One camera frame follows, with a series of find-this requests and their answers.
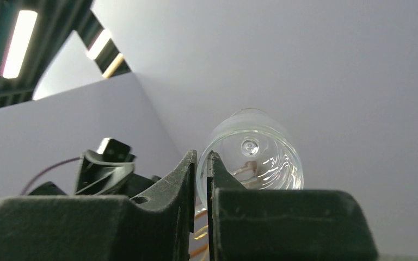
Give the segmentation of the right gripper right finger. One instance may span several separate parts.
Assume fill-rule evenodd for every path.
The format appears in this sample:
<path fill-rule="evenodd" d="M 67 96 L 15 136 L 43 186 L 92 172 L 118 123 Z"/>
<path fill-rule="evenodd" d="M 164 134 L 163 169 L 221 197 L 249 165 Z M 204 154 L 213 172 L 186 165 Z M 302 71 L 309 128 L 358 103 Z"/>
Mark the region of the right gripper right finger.
<path fill-rule="evenodd" d="M 340 190 L 251 190 L 207 157 L 211 260 L 376 260 L 360 204 Z"/>

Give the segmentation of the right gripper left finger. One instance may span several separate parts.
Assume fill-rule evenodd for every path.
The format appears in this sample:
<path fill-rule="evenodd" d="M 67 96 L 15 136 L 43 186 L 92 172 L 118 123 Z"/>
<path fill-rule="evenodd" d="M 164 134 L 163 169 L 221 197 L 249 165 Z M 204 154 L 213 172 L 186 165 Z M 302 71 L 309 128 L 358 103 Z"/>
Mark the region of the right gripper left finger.
<path fill-rule="evenodd" d="M 196 164 L 190 150 L 135 196 L 3 198 L 0 260 L 188 260 Z"/>

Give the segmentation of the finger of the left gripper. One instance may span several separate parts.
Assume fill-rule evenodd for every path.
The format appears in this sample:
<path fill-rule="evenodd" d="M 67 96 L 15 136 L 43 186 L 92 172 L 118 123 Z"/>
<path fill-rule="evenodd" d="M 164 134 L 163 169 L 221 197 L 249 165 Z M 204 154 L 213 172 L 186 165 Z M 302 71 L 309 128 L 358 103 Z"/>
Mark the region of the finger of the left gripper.
<path fill-rule="evenodd" d="M 142 177 L 135 173 L 119 176 L 109 174 L 98 181 L 95 181 L 85 188 L 74 193 L 74 195 L 125 195 L 133 197 L 140 194 L 161 178 L 152 176 L 151 179 Z M 28 193 L 31 196 L 67 195 L 53 182 L 45 182 Z"/>
<path fill-rule="evenodd" d="M 119 162 L 107 161 L 102 154 L 86 150 L 81 155 L 75 195 L 115 195 L 134 172 L 135 156 L 121 156 Z"/>

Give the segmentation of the clear wine glass back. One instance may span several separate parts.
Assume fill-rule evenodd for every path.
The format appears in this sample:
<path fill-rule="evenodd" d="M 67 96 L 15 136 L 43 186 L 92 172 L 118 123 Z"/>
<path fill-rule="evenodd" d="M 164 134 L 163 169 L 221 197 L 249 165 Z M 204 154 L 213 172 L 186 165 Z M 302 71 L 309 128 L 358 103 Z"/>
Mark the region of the clear wine glass back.
<path fill-rule="evenodd" d="M 262 110 L 242 109 L 211 133 L 198 161 L 196 190 L 207 206 L 208 155 L 218 153 L 227 171 L 244 187 L 298 190 L 304 187 L 303 166 L 286 128 Z"/>

